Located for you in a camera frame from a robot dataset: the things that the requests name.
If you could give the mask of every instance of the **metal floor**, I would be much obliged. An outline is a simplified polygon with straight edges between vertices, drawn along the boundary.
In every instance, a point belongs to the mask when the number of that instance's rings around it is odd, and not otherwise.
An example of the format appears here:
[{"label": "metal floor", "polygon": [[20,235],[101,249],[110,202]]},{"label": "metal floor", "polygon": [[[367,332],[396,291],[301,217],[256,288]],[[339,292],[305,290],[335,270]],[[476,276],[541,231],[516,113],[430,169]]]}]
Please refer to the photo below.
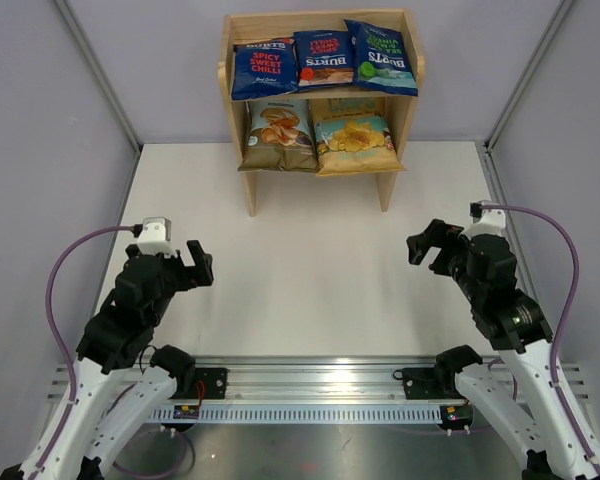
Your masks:
[{"label": "metal floor", "polygon": [[[431,426],[197,425],[195,446],[172,478],[183,480],[513,480],[513,457],[495,432],[448,438]],[[151,474],[168,469],[180,442],[167,434],[132,441],[121,465]],[[107,480],[128,479],[112,471]]]}]

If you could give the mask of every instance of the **white table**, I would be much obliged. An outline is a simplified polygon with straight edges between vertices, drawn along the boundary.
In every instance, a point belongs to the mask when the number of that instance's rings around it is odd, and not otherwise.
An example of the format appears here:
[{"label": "white table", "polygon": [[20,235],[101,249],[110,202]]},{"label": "white table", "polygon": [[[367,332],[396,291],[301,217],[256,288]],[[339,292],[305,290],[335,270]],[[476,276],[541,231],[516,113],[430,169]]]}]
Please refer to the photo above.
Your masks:
[{"label": "white table", "polygon": [[[405,244],[433,218],[470,223],[469,203],[489,197],[476,148],[411,142],[404,163],[388,213],[373,176],[269,172],[251,218],[230,144],[146,145],[122,223],[166,216],[185,263],[197,239],[215,273],[176,296],[154,343],[212,356],[432,356],[465,343],[492,354],[459,288],[409,265]],[[131,242],[118,236],[101,301]]]}]

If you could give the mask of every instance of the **snack bag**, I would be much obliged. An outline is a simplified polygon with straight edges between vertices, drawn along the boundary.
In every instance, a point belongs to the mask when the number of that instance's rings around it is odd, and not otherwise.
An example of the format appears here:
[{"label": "snack bag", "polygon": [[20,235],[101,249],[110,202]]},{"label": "snack bag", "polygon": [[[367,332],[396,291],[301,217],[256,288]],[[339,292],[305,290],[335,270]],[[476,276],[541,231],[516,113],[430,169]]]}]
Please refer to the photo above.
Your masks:
[{"label": "snack bag", "polygon": [[349,32],[313,30],[293,34],[300,69],[298,87],[332,87],[353,82],[353,44]]},{"label": "snack bag", "polygon": [[267,97],[298,90],[298,69],[292,38],[236,45],[231,98]]},{"label": "snack bag", "polygon": [[317,176],[405,169],[382,116],[384,98],[311,100],[311,112],[320,164]]},{"label": "snack bag", "polygon": [[240,171],[315,172],[307,100],[249,102],[251,133]]},{"label": "snack bag", "polygon": [[345,23],[356,48],[353,84],[417,97],[418,85],[400,32],[354,20],[345,20]]}]

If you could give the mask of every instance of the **wooden rack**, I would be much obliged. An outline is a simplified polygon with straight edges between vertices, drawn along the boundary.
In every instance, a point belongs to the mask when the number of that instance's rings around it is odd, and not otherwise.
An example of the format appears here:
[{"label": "wooden rack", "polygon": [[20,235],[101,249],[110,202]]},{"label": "wooden rack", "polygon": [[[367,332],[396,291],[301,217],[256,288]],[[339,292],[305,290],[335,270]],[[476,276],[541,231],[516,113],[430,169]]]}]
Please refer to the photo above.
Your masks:
[{"label": "wooden rack", "polygon": [[[379,27],[391,28],[402,33],[404,45],[413,70],[418,89],[422,88],[425,77],[425,57],[420,45],[415,21],[406,9],[373,10],[325,10],[285,13],[259,13],[227,15],[224,19],[222,47],[218,62],[218,79],[224,99],[229,131],[235,147],[238,164],[242,163],[245,141],[250,128],[246,101],[231,100],[234,75],[234,44],[263,41],[276,37],[293,36],[302,30],[346,30],[344,19],[368,22]],[[354,86],[332,87],[307,92],[285,94],[285,98],[353,98],[386,97],[385,119],[389,125],[398,159],[403,161],[405,146],[409,138],[411,123],[418,103],[418,97],[389,95],[384,92],[365,90]],[[242,182],[247,196],[249,215],[256,214],[256,184],[258,172],[242,172]],[[398,172],[376,173],[376,184],[380,199],[380,209],[389,209],[393,187]]]}]

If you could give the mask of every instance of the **gray wall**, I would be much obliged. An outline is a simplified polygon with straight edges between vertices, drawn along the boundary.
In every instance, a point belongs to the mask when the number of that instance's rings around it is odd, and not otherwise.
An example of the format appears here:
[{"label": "gray wall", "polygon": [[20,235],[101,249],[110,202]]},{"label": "gray wall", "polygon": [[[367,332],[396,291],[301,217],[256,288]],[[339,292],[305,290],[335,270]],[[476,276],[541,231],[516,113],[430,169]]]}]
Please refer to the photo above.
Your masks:
[{"label": "gray wall", "polygon": [[[509,202],[555,216],[579,248],[580,288],[563,353],[585,370],[600,424],[600,0],[577,2],[495,160]],[[571,278],[567,247],[539,220],[517,225],[555,325]]]},{"label": "gray wall", "polygon": [[[39,431],[53,364],[47,276],[78,236],[113,224],[131,148],[48,0],[0,1],[0,471]],[[76,252],[58,277],[58,323],[73,351],[111,239]]]},{"label": "gray wall", "polygon": [[410,7],[427,54],[418,139],[484,139],[558,0],[70,0],[144,143],[229,141],[217,61],[227,13]]}]

